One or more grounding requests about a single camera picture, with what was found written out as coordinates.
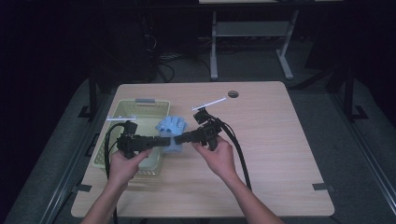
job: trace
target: table surface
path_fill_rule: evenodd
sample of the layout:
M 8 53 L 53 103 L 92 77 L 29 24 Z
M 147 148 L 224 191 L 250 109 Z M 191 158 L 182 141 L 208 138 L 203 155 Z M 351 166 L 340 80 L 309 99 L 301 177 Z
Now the table surface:
M 229 91 L 238 91 L 229 98 Z M 327 190 L 314 190 L 323 183 L 304 131 L 281 82 L 209 82 L 122 85 L 108 115 L 120 100 L 146 98 L 171 102 L 169 115 L 183 117 L 198 128 L 193 106 L 227 100 L 207 111 L 228 123 L 243 150 L 253 192 L 278 216 L 330 216 L 334 212 Z M 102 142 L 105 123 L 98 138 Z M 226 140 L 224 132 L 220 133 Z M 237 173 L 244 180 L 235 151 Z M 92 186 L 79 191 L 72 215 L 84 217 L 106 184 L 106 174 L 90 165 L 82 180 Z M 131 180 L 118 203 L 120 217 L 241 217 L 234 196 L 207 167 L 191 144 L 177 154 L 164 154 L 160 178 Z

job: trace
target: gray floor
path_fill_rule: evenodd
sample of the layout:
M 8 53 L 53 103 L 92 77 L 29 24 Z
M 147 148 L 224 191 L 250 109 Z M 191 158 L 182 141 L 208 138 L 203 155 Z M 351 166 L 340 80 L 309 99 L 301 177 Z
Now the gray floor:
M 292 42 L 287 54 L 294 80 L 283 77 L 274 46 L 219 55 L 219 81 L 278 80 L 287 87 L 312 77 L 318 70 L 304 69 L 310 50 L 309 42 Z M 209 55 L 200 59 L 208 64 Z M 175 69 L 172 82 L 207 82 L 206 65 L 196 59 L 175 60 L 168 65 Z M 170 70 L 163 67 L 166 75 Z M 154 82 L 163 82 L 159 77 Z M 361 105 L 369 119 L 350 123 L 339 102 L 342 91 L 329 94 L 324 86 L 327 78 L 302 91 L 290 91 L 306 138 L 328 187 L 335 207 L 332 217 L 282 217 L 286 223 L 396 223 L 369 163 L 363 156 L 361 143 L 354 130 L 372 150 L 389 182 L 396 186 L 396 131 L 375 105 L 370 92 L 355 81 L 354 103 Z M 99 95 L 100 113 L 95 120 L 79 119 L 80 109 L 89 103 L 88 83 L 81 84 L 58 127 L 49 140 L 39 162 L 26 182 L 20 197 L 8 215 L 6 223 L 79 223 L 70 210 L 76 197 L 73 189 L 83 177 L 92 149 L 91 140 L 99 133 L 113 94 Z M 61 182 L 69 174 L 68 182 Z M 120 218 L 120 223 L 138 223 L 140 219 Z M 148 223 L 194 223 L 195 220 L 152 219 Z M 244 219 L 213 219 L 210 223 L 244 223 Z

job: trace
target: blue glove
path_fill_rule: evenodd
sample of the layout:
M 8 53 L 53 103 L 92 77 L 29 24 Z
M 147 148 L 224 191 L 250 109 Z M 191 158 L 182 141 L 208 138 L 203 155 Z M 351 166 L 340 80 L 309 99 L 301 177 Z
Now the blue glove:
M 163 120 L 155 126 L 155 129 L 160 132 L 160 137 L 171 137 L 171 145 L 164 147 L 163 152 L 180 152 L 182 145 L 176 145 L 173 137 L 183 134 L 188 124 L 183 118 L 177 116 L 166 116 Z

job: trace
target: translucent container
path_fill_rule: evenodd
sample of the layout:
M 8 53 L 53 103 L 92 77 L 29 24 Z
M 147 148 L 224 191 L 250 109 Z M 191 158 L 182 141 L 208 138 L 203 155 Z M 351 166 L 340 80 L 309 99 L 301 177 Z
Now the translucent container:
M 112 117 L 133 117 L 135 120 L 131 120 L 137 124 L 135 134 L 142 136 L 159 136 L 159 132 L 155 129 L 155 126 L 169 114 L 170 102 L 164 100 L 153 100 L 153 99 L 128 99 L 122 100 L 117 105 L 116 111 Z M 108 129 L 110 129 L 116 123 L 123 123 L 125 121 L 111 121 Z M 122 127 L 113 129 L 110 135 L 110 141 L 108 147 L 113 146 L 123 132 Z M 92 165 L 96 168 L 100 168 L 103 171 L 105 168 L 105 138 L 102 139 L 99 150 L 94 154 Z M 110 151 L 111 153 L 117 151 L 117 144 Z M 163 157 L 163 148 L 155 147 L 152 149 L 148 158 L 142 160 L 139 163 L 139 171 L 134 178 L 156 178 L 160 174 L 161 164 Z

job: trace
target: dark background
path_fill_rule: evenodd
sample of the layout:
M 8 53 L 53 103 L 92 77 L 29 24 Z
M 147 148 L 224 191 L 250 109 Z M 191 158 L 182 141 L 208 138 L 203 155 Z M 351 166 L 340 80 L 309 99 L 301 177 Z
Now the dark background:
M 95 64 L 98 61 L 92 59 L 92 53 L 96 52 L 93 55 L 97 56 L 103 52 L 92 50 L 90 36 L 102 34 L 99 39 L 111 52 L 117 52 L 115 46 L 124 44 L 122 40 L 114 42 L 108 35 L 109 27 L 111 29 L 108 14 L 103 15 L 92 7 L 100 8 L 100 4 L 64 0 L 0 3 L 0 221 L 7 216 L 70 98 L 92 69 L 98 69 Z M 308 66 L 326 69 L 334 63 L 345 63 L 352 67 L 356 77 L 370 89 L 377 104 L 396 125 L 393 9 L 394 5 L 379 1 L 360 1 L 326 15 L 303 10 L 294 38 L 315 39 Z M 207 13 L 161 12 L 149 22 L 154 29 L 143 29 L 143 32 L 155 34 L 164 49 L 186 49 L 182 44 L 187 44 L 191 46 L 187 51 L 194 53 L 194 39 L 210 36 L 207 25 L 211 20 L 202 19 L 203 14 L 210 18 L 210 12 Z M 138 45 L 131 48 L 142 49 Z M 105 83 L 116 76 L 109 75 L 114 72 L 113 65 L 109 65 L 107 72 L 102 68 L 106 73 Z M 125 69 L 116 71 L 128 73 Z M 131 76 L 127 81 L 149 81 L 152 75 L 152 71 L 148 71 L 145 77 Z

